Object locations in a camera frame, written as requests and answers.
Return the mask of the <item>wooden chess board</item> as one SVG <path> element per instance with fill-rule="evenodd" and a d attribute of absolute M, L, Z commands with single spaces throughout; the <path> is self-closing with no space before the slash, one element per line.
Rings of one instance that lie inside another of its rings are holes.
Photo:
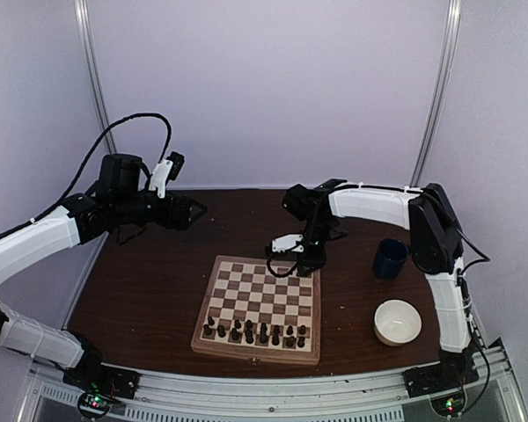
<path fill-rule="evenodd" d="M 215 324 L 211 336 L 204 334 L 203 325 L 212 316 Z M 231 339 L 234 321 L 242 327 L 238 332 L 240 340 Z M 253 322 L 254 342 L 246 342 L 245 324 Z M 266 344 L 259 343 L 260 324 L 266 323 L 268 335 Z M 299 327 L 307 327 L 305 335 Z M 220 338 L 217 327 L 222 325 L 226 335 Z M 280 344 L 272 345 L 273 328 L 280 325 Z M 306 337 L 304 348 L 293 349 L 285 346 L 289 337 L 286 330 L 294 328 L 290 336 Z M 214 261 L 208 285 L 203 296 L 191 349 L 200 354 L 252 361 L 281 364 L 315 366 L 320 360 L 321 340 L 321 278 L 317 271 L 309 276 L 291 274 L 276 278 L 268 270 L 266 261 L 257 258 L 242 258 L 218 255 Z"/>

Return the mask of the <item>dark knight chess piece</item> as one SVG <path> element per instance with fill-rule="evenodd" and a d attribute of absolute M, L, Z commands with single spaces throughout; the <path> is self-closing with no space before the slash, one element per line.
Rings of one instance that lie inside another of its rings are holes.
<path fill-rule="evenodd" d="M 241 334 L 238 332 L 238 330 L 236 328 L 233 328 L 231 330 L 231 339 L 234 341 L 234 342 L 237 342 L 240 340 L 240 337 L 241 337 Z"/>

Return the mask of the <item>dark rook chess piece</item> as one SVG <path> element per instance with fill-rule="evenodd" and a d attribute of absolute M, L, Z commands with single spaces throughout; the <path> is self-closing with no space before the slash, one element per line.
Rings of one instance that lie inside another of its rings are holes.
<path fill-rule="evenodd" d="M 287 348 L 293 349 L 296 347 L 297 338 L 294 336 L 289 336 L 285 339 L 285 346 Z"/>

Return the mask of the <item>dark king chess piece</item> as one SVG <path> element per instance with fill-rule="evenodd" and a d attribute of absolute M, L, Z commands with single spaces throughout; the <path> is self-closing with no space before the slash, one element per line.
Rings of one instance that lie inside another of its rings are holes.
<path fill-rule="evenodd" d="M 259 335 L 259 343 L 266 344 L 268 342 L 268 335 L 265 331 L 261 331 Z"/>

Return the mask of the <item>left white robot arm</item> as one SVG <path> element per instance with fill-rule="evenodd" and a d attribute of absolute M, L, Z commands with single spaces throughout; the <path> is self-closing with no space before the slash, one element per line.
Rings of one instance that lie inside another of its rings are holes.
<path fill-rule="evenodd" d="M 85 192 L 63 196 L 44 215 L 0 236 L 0 290 L 52 257 L 64 257 L 70 249 L 124 226 L 189 229 L 207 208 L 168 188 L 184 162 L 180 153 L 172 152 L 149 171 L 139 156 L 105 156 L 98 179 Z M 0 347 L 74 368 L 76 378 L 90 390 L 103 389 L 109 381 L 107 368 L 97 362 L 97 351 L 84 338 L 26 316 L 1 300 Z"/>

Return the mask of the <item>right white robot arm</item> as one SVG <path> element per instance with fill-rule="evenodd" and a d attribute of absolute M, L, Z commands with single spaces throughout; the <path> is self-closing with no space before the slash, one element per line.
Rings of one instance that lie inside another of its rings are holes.
<path fill-rule="evenodd" d="M 268 253 L 273 258 L 295 254 L 295 270 L 300 275 L 325 265 L 326 243 L 333 240 L 341 218 L 383 222 L 407 230 L 409 253 L 429 283 L 440 330 L 443 362 L 434 368 L 434 381 L 448 389 L 466 375 L 472 312 L 464 277 L 465 239 L 439 184 L 398 188 L 332 178 L 312 189 L 292 186 L 284 194 L 282 206 L 304 223 L 304 229 L 275 238 Z"/>

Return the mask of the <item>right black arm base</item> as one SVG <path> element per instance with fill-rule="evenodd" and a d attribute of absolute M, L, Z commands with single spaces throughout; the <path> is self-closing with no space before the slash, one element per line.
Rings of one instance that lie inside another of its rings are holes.
<path fill-rule="evenodd" d="M 461 353 L 439 351 L 439 361 L 412 367 L 403 373 L 410 398 L 430 396 L 433 411 L 446 418 L 459 417 L 467 408 L 466 385 L 480 379 L 473 350 Z"/>

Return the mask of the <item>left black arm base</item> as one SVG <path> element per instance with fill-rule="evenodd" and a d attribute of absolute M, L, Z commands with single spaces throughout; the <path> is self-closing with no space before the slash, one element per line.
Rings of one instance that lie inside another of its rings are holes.
<path fill-rule="evenodd" d="M 71 332 L 84 353 L 73 368 L 59 366 L 63 382 L 82 390 L 77 399 L 77 410 L 87 420 L 104 418 L 115 405 L 121 405 L 121 398 L 133 399 L 140 375 L 130 369 L 110 367 L 103 363 L 99 349 L 84 335 Z"/>

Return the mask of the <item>dark blue mug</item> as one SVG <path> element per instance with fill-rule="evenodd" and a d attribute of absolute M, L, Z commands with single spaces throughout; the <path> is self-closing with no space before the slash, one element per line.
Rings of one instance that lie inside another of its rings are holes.
<path fill-rule="evenodd" d="M 372 264 L 375 276 L 382 280 L 396 279 L 410 256 L 410 247 L 396 238 L 383 239 Z"/>

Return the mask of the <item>white bowl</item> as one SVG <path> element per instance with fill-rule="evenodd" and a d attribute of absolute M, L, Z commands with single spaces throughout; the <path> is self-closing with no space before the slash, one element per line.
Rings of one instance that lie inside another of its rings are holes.
<path fill-rule="evenodd" d="M 378 305 L 374 317 L 374 333 L 386 346 L 403 346 L 415 340 L 422 330 L 417 309 L 402 300 L 389 300 Z"/>

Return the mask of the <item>front aluminium rail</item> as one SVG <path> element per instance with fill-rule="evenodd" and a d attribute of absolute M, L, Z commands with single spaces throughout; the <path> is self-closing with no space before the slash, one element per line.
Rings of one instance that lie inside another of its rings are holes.
<path fill-rule="evenodd" d="M 303 378 L 218 378 L 136 369 L 134 398 L 119 398 L 99 421 L 528 421 L 516 377 L 498 349 L 480 401 L 461 418 L 442 417 L 432 396 L 411 397 L 403 370 Z M 62 373 L 33 364 L 14 421 L 86 421 L 81 391 Z"/>

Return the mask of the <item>right aluminium frame post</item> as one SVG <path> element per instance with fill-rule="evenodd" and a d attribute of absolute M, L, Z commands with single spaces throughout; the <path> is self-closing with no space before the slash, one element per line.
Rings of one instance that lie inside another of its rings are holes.
<path fill-rule="evenodd" d="M 429 153 L 436 139 L 438 123 L 444 108 L 446 88 L 450 81 L 451 71 L 457 52 L 458 36 L 461 25 L 462 2 L 450 0 L 444 25 L 443 43 L 439 58 L 436 81 L 429 106 L 429 113 L 423 130 L 414 170 L 410 178 L 410 186 L 418 186 L 429 160 Z"/>

